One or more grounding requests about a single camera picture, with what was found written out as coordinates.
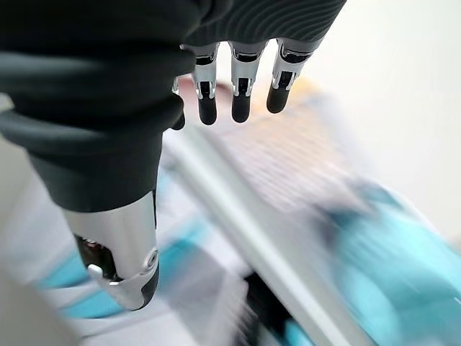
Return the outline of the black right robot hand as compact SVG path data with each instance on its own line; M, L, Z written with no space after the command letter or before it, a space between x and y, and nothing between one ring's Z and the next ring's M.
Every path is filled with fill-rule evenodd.
M3 1L1 134L23 147L62 208L88 273L136 311L158 282L156 180L165 130L184 126L177 79L216 119L216 55L232 53L233 119L249 117L259 59L279 48L278 113L342 1Z

